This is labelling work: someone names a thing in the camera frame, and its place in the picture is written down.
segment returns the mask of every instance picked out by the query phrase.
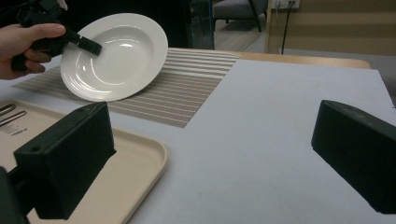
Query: placemat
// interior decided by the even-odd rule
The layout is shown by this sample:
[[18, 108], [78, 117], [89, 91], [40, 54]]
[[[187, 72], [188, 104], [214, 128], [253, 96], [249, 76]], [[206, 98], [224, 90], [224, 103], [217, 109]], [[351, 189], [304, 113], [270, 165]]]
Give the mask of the placemat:
[[[160, 74], [139, 93], [109, 102], [110, 111], [184, 128], [239, 58], [227, 52], [169, 49]], [[89, 104], [62, 81], [60, 66], [13, 87]]]

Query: white table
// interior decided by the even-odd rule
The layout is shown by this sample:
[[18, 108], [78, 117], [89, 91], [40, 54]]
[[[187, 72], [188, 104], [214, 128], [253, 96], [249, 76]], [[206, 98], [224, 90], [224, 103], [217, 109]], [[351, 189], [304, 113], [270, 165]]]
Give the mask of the white table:
[[[56, 58], [48, 67], [59, 64]], [[0, 81], [0, 99], [64, 113], [80, 105]], [[311, 147], [320, 101], [393, 125], [375, 70], [239, 60], [184, 128], [110, 113], [113, 127], [163, 142], [167, 168], [130, 223], [396, 223]]]

